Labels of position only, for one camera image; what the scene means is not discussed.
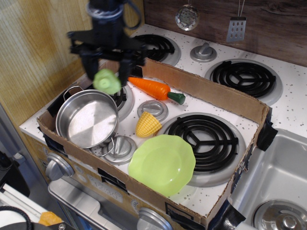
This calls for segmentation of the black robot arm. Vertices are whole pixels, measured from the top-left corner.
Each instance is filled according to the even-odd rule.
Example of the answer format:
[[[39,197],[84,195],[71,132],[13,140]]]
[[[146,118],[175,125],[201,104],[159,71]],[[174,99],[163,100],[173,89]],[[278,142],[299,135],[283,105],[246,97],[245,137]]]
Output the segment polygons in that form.
[[[70,52],[79,55],[87,77],[91,80],[98,72],[100,59],[119,62],[119,80],[125,86],[132,69],[143,66],[146,59],[146,46],[139,40],[130,38],[124,29],[124,5],[130,5],[138,15],[137,29],[142,22],[141,12],[130,0],[91,0],[86,11],[92,18],[92,29],[87,31],[70,31]]]

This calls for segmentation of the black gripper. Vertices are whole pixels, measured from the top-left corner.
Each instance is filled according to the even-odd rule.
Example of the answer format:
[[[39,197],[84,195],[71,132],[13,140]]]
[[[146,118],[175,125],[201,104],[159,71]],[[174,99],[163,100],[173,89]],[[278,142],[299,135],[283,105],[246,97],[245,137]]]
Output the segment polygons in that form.
[[[87,77],[93,81],[98,72],[98,60],[119,61],[118,77],[126,86],[134,65],[144,65],[146,47],[140,41],[128,37],[124,32],[124,20],[92,19],[92,29],[70,31],[71,52],[79,55]]]

